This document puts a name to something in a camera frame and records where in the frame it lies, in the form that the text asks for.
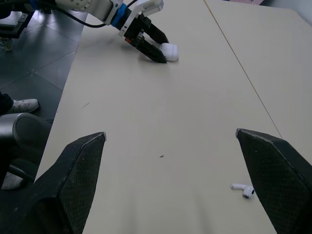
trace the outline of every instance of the sneaker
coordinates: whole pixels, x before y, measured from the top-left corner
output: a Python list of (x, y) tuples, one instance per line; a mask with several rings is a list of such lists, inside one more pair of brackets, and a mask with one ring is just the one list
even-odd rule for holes
[(20, 183), (22, 181), (23, 181), (22, 178), (18, 177), (17, 175), (7, 172), (1, 189), (2, 190), (16, 189), (20, 187)]
[(12, 108), (5, 114), (33, 113), (39, 109), (37, 99), (13, 100)]

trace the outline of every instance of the blue ring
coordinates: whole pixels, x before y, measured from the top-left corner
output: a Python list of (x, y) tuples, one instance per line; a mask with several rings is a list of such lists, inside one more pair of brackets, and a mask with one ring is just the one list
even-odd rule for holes
[(29, 0), (30, 5), (32, 6), (33, 9), (35, 10), (40, 10), (40, 8), (38, 7), (36, 0)]
[(119, 20), (121, 19), (121, 17), (123, 17), (123, 15), (125, 14), (125, 11), (127, 9), (127, 5), (126, 4), (123, 4), (121, 6), (121, 8), (117, 11), (117, 15), (115, 17), (115, 19), (113, 20), (112, 22), (112, 26), (116, 27)]

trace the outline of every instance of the floor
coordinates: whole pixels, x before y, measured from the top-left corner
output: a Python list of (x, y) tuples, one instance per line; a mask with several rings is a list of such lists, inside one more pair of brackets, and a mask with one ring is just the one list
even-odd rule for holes
[[(70, 11), (85, 21), (87, 14)], [(21, 13), (12, 12), (0, 23), (16, 24)], [(35, 115), (53, 119), (75, 57), (83, 25), (54, 11), (37, 11), (13, 51), (0, 48), (0, 91), (12, 99), (36, 98), (41, 109)]]

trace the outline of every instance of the beige table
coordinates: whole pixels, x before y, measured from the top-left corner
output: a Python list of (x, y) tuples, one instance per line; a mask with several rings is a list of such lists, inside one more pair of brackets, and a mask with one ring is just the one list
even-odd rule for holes
[(288, 9), (206, 1), (281, 136), (312, 164), (312, 27)]
[(256, 197), (230, 189), (250, 183), (236, 128), (278, 132), (219, 27), (202, 0), (168, 0), (151, 18), (178, 62), (84, 28), (38, 176), (66, 144), (105, 131), (85, 234), (275, 233)]

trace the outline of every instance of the white earbud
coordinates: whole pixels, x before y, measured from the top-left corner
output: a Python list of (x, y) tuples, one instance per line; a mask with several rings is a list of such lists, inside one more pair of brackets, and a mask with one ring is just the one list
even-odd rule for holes
[(159, 49), (162, 51), (167, 61), (176, 61), (179, 58), (177, 45), (162, 43)]
[(231, 189), (243, 190), (243, 197), (244, 198), (252, 198), (254, 196), (253, 186), (249, 186), (246, 184), (231, 184)]

